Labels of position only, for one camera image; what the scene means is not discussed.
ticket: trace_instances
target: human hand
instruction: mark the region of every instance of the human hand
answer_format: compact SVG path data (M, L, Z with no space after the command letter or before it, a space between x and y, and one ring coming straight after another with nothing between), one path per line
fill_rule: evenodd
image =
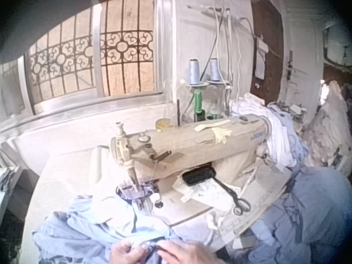
M148 255L148 246L142 245L131 250L131 242L124 239L111 248L109 264L137 264Z
M199 243L186 243L178 239L161 240L158 254L168 264L215 264L222 263L214 254L207 252Z

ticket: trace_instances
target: black scissors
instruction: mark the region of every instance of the black scissors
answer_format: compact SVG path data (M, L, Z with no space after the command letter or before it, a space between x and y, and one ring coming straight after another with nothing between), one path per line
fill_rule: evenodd
M233 199L235 203L235 207L233 208L233 212L237 216L243 215L243 212L249 212L251 211L251 204L242 198L238 198L237 193L232 190L231 188L228 188L225 184L223 184L221 181L219 181L217 178L213 177L214 181L216 181L217 184L221 186L222 189L224 189Z

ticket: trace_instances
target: industrial sewing machine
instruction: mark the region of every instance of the industrial sewing machine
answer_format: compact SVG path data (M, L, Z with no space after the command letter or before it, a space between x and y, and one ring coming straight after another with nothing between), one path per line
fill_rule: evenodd
M219 122L217 133L211 128L195 130ZM256 158L267 157L264 142L271 133L270 122L252 114L131 135L126 134L122 123L116 125L110 152L126 172L116 175L118 194L132 200L134 207L147 215L154 206L169 206L163 203L158 187L165 178L212 162L217 178L231 184ZM219 142L219 137L225 137L225 141Z

